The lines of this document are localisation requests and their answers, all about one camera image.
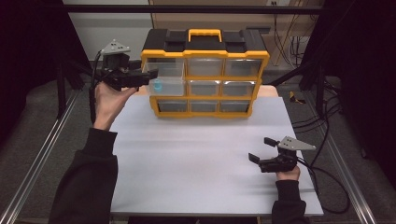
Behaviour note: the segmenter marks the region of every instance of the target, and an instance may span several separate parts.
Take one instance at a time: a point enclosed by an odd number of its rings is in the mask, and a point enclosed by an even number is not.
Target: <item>plastic storage organizer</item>
[[[156,116],[247,118],[269,54],[255,30],[152,29],[141,58],[144,72],[159,70],[148,85]]]

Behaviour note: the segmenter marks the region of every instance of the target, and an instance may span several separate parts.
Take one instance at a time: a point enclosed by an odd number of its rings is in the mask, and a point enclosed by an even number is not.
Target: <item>metal frame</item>
[[[38,152],[35,161],[30,167],[28,173],[23,179],[11,202],[8,204],[8,207],[0,217],[0,223],[12,224],[17,219],[18,214],[20,213],[24,203],[26,202],[27,197],[29,196],[36,180],[40,175],[41,170],[46,163],[50,152],[52,151],[53,146],[56,143],[56,140],[58,139],[64,125],[67,122],[67,119],[69,118],[71,111],[74,108],[79,93],[80,91],[72,91],[72,94],[68,99],[67,107],[65,108],[64,114],[60,118],[58,118],[52,126],[52,129],[49,132],[49,135],[47,136],[47,139],[41,147],[40,151]]]
[[[244,7],[244,6],[141,6],[141,5],[38,5],[36,6],[37,13],[42,10],[63,10],[65,12],[72,13],[219,13],[219,14],[300,14],[300,15],[323,15],[328,13],[334,13],[337,10],[334,8],[323,8],[323,7]],[[74,62],[64,62],[71,63],[74,67],[79,68],[79,70],[83,73],[88,73],[91,71],[91,68],[85,68],[82,65],[75,64]],[[279,80],[274,81],[273,85],[278,85],[281,82],[297,75],[298,72],[301,72],[306,67],[310,67],[313,65],[312,62],[307,62],[303,64],[301,67],[297,68],[294,71],[291,71],[290,74],[280,78]],[[60,97],[63,98],[64,91],[63,88],[63,78],[64,75],[62,73],[62,67],[59,67],[58,70],[58,82],[60,84],[59,94]],[[78,91],[74,91],[75,94],[72,94],[69,99],[69,105],[65,106],[65,102],[62,102],[60,98],[60,113],[58,115],[59,119],[55,122],[52,131],[49,133],[49,136],[38,153],[35,162],[33,163],[31,169],[28,174],[24,178],[21,183],[20,188],[12,199],[11,203],[7,207],[7,210],[1,216],[1,223],[13,223],[17,218],[21,208],[27,199],[33,185],[38,178],[38,175],[52,150],[53,145],[55,144],[57,137],[59,136],[67,118],[73,109],[73,105],[78,97]],[[311,106],[312,110],[315,112],[315,108],[312,106],[312,97],[308,97],[308,103]],[[367,205],[359,186],[357,185],[355,179],[352,174],[348,170],[339,150],[334,143],[332,137],[330,136],[330,140],[328,142],[329,147],[331,149],[332,160],[335,163],[335,167],[340,174],[343,182],[346,185],[346,189],[349,192],[351,197],[351,201],[356,209],[356,212],[361,220],[361,223],[375,223],[375,218]]]

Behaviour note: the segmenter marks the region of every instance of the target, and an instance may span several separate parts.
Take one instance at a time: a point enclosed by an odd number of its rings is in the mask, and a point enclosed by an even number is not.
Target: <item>aluminum rail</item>
[[[307,99],[307,103],[311,108],[312,112],[316,114],[316,109],[314,107],[314,96],[312,92],[304,91],[305,99]],[[320,132],[324,136],[326,133],[326,124],[320,125]],[[358,183],[347,167],[346,162],[344,161],[338,146],[335,144],[334,139],[332,138],[332,134],[328,134],[327,145],[329,147],[329,152],[332,157],[332,162],[334,163],[334,167],[340,175],[341,181],[344,183],[344,186],[349,194],[350,201],[353,204],[353,207],[356,210],[356,214],[358,215],[361,223],[363,224],[375,224],[375,217],[364,199],[363,194],[361,193],[361,189],[359,188]]]
[[[52,151],[56,140],[58,139],[67,119],[69,118],[71,111],[74,108],[79,93],[80,91],[72,91],[72,94],[68,99],[67,107],[64,111],[64,114],[55,121],[51,131],[49,132],[49,135],[47,136],[46,141],[38,152],[35,161],[31,165],[27,175],[23,179],[20,187],[18,188],[8,207],[3,212],[3,215],[0,217],[1,224],[12,224],[17,219],[18,214],[20,213],[24,203],[26,202],[26,199],[34,186],[35,181],[40,175],[40,172],[44,164],[46,163],[46,160],[50,152]]]
[[[336,9],[325,7],[250,7],[250,6],[182,6],[182,5],[38,5],[42,10],[77,13],[217,13],[217,14],[298,14],[321,15]]]

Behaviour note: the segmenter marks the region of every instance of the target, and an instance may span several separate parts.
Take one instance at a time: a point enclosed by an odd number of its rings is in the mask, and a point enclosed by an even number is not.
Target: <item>wire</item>
[[[305,31],[305,33],[302,35],[302,36],[299,36],[301,39],[300,39],[300,43],[301,44],[303,44],[303,43],[307,43],[308,41],[309,41],[309,38],[311,37],[311,36],[305,36],[306,35],[306,32],[307,32],[308,30],[306,30]]]
[[[344,214],[345,212],[347,212],[347,210],[349,210],[349,207],[350,207],[350,198],[349,198],[349,194],[347,192],[347,189],[344,187],[344,185],[341,183],[341,181],[339,181],[334,175],[330,174],[329,172],[327,172],[327,171],[325,171],[325,170],[323,170],[321,168],[311,167],[311,169],[312,170],[321,171],[323,174],[328,175],[331,179],[333,179],[341,187],[341,189],[343,190],[343,192],[346,195],[346,207],[344,209],[342,209],[340,211],[335,211],[335,210],[329,209],[329,208],[327,208],[327,207],[322,205],[321,207],[323,208],[323,210],[325,210],[327,212],[330,212],[330,213],[333,213],[333,214],[338,214],[338,215]]]
[[[332,99],[335,99],[335,98],[337,98],[337,97],[338,97],[338,95],[335,95],[335,96],[331,97],[331,98],[326,102],[326,104],[325,104],[325,111],[327,111],[327,105],[329,104],[329,102],[330,102]],[[315,158],[314,158],[314,159],[312,160],[312,162],[311,162],[311,167],[314,166],[315,161],[317,160],[317,158],[318,158],[318,156],[319,156],[321,150],[322,150],[323,147],[324,147],[324,144],[326,143],[327,136],[329,135],[330,123],[329,123],[329,118],[328,118],[328,116],[327,116],[327,113],[325,113],[324,120],[325,120],[325,122],[326,122],[327,129],[326,129],[326,132],[325,132],[325,134],[324,134],[324,136],[323,136],[323,141],[322,141],[321,144],[320,144],[320,147],[319,147],[319,149],[318,149],[317,155],[315,155]]]
[[[297,20],[297,18],[299,16],[300,15],[293,15],[293,18],[291,19],[291,23],[290,23],[289,29],[286,32],[286,38],[289,38],[290,29],[291,29],[291,27],[293,26],[293,24],[295,23],[295,21]],[[283,50],[285,46],[284,46],[284,44],[282,44],[282,41],[281,41],[280,36],[279,36],[279,33],[277,32],[277,14],[274,14],[274,40],[275,40],[276,47],[279,49],[279,52],[282,55],[282,57],[285,60],[285,62],[290,64],[291,66],[293,66],[292,62],[288,59],[285,51]]]
[[[290,41],[290,46],[289,46],[289,62],[291,62],[290,52],[291,52],[292,46],[293,46],[293,43]]]
[[[300,48],[300,37],[297,37],[297,46],[296,46],[296,52],[295,52],[295,56],[296,56],[296,64],[298,64],[298,49]]]
[[[308,122],[309,120],[314,119],[314,118],[316,118],[316,117],[317,117],[317,115],[315,115],[314,117],[312,117],[312,118],[310,118],[310,119],[295,121],[295,122],[293,122],[292,124],[296,124],[296,123],[305,123],[305,122]]]
[[[336,106],[338,106],[338,108],[337,108],[335,111],[330,112],[330,111],[332,111]],[[332,107],[329,109],[329,113],[328,113],[329,116],[328,116],[328,117],[330,118],[331,116],[333,116],[335,113],[337,113],[337,112],[340,111],[340,110],[341,110],[340,104],[337,104],[337,105],[332,106]],[[313,128],[310,128],[310,129],[305,130],[305,131],[295,132],[295,133],[307,133],[307,132],[309,132],[309,131],[312,131],[312,130],[314,130],[314,129],[320,127],[320,126],[323,125],[324,123],[325,123],[325,121],[321,122],[319,125],[314,126]]]
[[[96,121],[96,111],[95,111],[95,87],[98,84],[98,82],[95,83],[95,77],[96,77],[96,68],[98,65],[99,58],[101,56],[101,50],[98,51],[98,53],[95,56],[95,61],[93,62],[93,69],[92,69],[92,77],[91,77],[91,86],[89,90],[89,101],[90,101],[90,112],[91,112],[91,122],[92,124],[95,123]]]
[[[309,18],[311,18],[312,21],[318,20],[318,16],[316,16],[316,15],[309,15]]]
[[[325,113],[330,113],[330,111],[332,111],[333,108],[334,108],[334,106],[332,106],[331,109],[329,109],[329,111],[326,111]],[[312,124],[314,124],[314,123],[316,123],[316,122],[318,122],[318,121],[320,121],[320,118],[317,118],[317,119],[315,119],[315,120],[313,120],[313,121],[311,121],[311,122],[309,122],[309,123],[307,123],[307,124],[304,124],[304,125],[293,126],[293,129],[308,127],[308,126],[310,126],[310,125],[312,125]]]
[[[350,207],[350,204],[351,204],[350,199],[349,199],[349,194],[347,192],[347,189],[341,183],[341,181],[339,181],[334,175],[330,174],[329,172],[327,172],[327,171],[325,171],[325,170],[323,170],[321,168],[310,166],[308,164],[308,162],[305,161],[303,158],[297,157],[297,162],[299,162],[300,164],[302,164],[303,166],[305,166],[308,169],[308,173],[311,174],[311,176],[313,178],[314,190],[315,190],[315,192],[317,194],[319,194],[319,187],[318,187],[317,174],[315,173],[315,170],[321,171],[323,174],[329,176],[332,180],[334,180],[341,187],[341,189],[345,193],[345,195],[346,195],[346,207],[344,209],[342,209],[340,211],[335,211],[335,210],[332,210],[332,209],[327,208],[327,207],[322,205],[321,207],[322,207],[323,210],[325,210],[325,211],[327,211],[329,213],[338,214],[338,215],[344,214],[347,210],[349,210],[349,207]]]
[[[346,17],[347,13],[349,10],[352,8],[352,6],[355,4],[356,0],[353,0],[353,2],[348,6],[348,8],[345,10],[344,14],[336,22],[336,24],[331,28],[330,32],[324,37],[324,39],[321,41],[320,45],[317,47],[317,50],[314,52],[314,55],[316,57],[313,58],[314,64],[319,64],[321,60],[323,60],[323,55],[326,52],[326,47],[328,47],[329,43],[331,42],[330,39],[333,38],[332,34],[336,31],[338,26],[341,24],[341,22],[344,20]]]
[[[326,78],[324,78],[324,87],[327,91],[333,91],[332,94],[336,95],[341,92],[341,89],[334,87]]]

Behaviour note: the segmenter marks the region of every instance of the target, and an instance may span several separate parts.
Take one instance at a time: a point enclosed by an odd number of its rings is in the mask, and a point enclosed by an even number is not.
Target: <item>finger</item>
[[[129,88],[126,91],[123,91],[122,93],[125,94],[126,96],[130,97],[136,92],[136,88]]]
[[[107,87],[107,84],[105,82],[103,82],[103,81],[99,82],[96,85],[96,89],[105,88],[105,87]]]
[[[97,84],[95,89],[93,90],[96,98],[98,97],[99,91],[100,89],[102,89],[102,86],[103,86],[103,82],[99,82],[99,84]]]

